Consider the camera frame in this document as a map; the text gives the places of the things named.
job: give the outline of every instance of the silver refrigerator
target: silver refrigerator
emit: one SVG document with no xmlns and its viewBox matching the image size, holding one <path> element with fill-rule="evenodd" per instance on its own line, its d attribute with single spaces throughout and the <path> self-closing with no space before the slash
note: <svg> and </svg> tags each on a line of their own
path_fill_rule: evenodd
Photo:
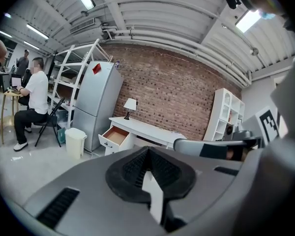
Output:
<svg viewBox="0 0 295 236">
<path fill-rule="evenodd" d="M 100 64 L 101 69 L 93 69 Z M 113 63 L 92 61 L 82 80 L 75 104 L 72 126 L 84 131 L 87 138 L 84 148 L 96 149 L 100 143 L 98 134 L 103 134 L 110 127 L 123 78 L 114 68 Z"/>
</svg>

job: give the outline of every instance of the ceiling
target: ceiling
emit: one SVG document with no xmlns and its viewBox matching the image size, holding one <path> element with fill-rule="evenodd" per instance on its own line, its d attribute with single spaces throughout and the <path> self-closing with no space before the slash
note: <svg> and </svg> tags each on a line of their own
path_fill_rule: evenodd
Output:
<svg viewBox="0 0 295 236">
<path fill-rule="evenodd" d="M 278 16 L 261 19 L 242 33 L 235 23 L 247 9 L 241 5 L 231 10 L 225 0 L 93 1 L 96 6 L 85 16 L 81 14 L 86 9 L 80 0 L 19 0 L 8 11 L 12 18 L 5 17 L 0 30 L 49 55 L 72 44 L 109 39 L 102 32 L 107 26 L 115 26 L 117 30 L 133 28 L 139 30 L 135 35 L 116 34 L 111 29 L 111 36 L 116 38 L 109 41 L 182 53 L 210 65 L 241 87 L 249 85 L 250 72 L 295 55 L 295 36 L 282 27 L 283 19 Z M 70 34 L 72 27 L 91 18 L 95 18 L 93 26 Z M 49 39 L 45 41 L 27 29 L 27 23 Z M 259 50 L 257 56 L 250 55 L 253 47 Z"/>
</svg>

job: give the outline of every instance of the gray floor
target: gray floor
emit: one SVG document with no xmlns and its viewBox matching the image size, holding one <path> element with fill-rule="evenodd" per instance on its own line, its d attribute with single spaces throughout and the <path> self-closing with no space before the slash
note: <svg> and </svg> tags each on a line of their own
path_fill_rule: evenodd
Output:
<svg viewBox="0 0 295 236">
<path fill-rule="evenodd" d="M 2 98 L 3 94 L 0 93 L 0 115 Z M 11 108 L 12 102 L 7 97 L 4 116 L 11 115 Z M 4 145 L 0 138 L 0 192 L 21 206 L 42 186 L 91 158 L 88 153 L 84 153 L 80 160 L 69 157 L 65 144 L 59 147 L 52 128 L 46 128 L 37 147 L 34 147 L 39 127 L 32 130 L 31 134 L 26 134 L 29 146 L 20 152 L 13 150 L 17 143 L 14 127 L 4 128 Z M 92 158 L 103 156 L 105 148 L 101 146 L 94 152 L 97 155 Z"/>
</svg>

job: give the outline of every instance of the folding chair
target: folding chair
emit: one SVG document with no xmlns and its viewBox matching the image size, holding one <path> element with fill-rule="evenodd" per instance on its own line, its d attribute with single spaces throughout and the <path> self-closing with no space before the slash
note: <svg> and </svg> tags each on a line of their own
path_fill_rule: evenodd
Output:
<svg viewBox="0 0 295 236">
<path fill-rule="evenodd" d="M 61 147 L 60 145 L 60 142 L 58 140 L 58 136 L 57 136 L 57 133 L 55 131 L 55 127 L 57 127 L 57 116 L 56 116 L 56 111 L 60 108 L 61 104 L 64 102 L 64 98 L 62 98 L 58 104 L 54 107 L 54 109 L 52 110 L 52 112 L 49 114 L 46 115 L 46 118 L 41 121 L 41 122 L 34 122 L 34 125 L 36 126 L 41 126 L 40 130 L 39 130 L 39 137 L 37 139 L 37 142 L 35 144 L 35 147 L 37 146 L 38 144 L 38 141 L 41 137 L 41 135 L 43 134 L 44 130 L 46 127 L 52 127 L 53 130 L 54 130 L 54 133 L 55 133 L 55 136 L 56 136 L 56 139 L 57 139 L 57 142 L 59 144 L 59 146 Z"/>
</svg>

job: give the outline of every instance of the white sneaker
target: white sneaker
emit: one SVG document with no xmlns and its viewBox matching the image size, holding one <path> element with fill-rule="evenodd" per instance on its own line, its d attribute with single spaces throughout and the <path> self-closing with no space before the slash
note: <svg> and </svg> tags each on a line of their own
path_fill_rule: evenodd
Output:
<svg viewBox="0 0 295 236">
<path fill-rule="evenodd" d="M 13 147 L 13 149 L 14 149 L 14 151 L 16 151 L 16 152 L 18 152 L 18 151 L 21 151 L 22 149 L 24 149 L 26 146 L 28 146 L 29 144 L 26 142 L 26 143 L 24 143 L 24 144 L 19 144 L 19 143 L 17 143 L 14 147 Z"/>
<path fill-rule="evenodd" d="M 31 127 L 29 127 L 29 128 L 25 127 L 25 131 L 28 133 L 31 133 Z"/>
</svg>

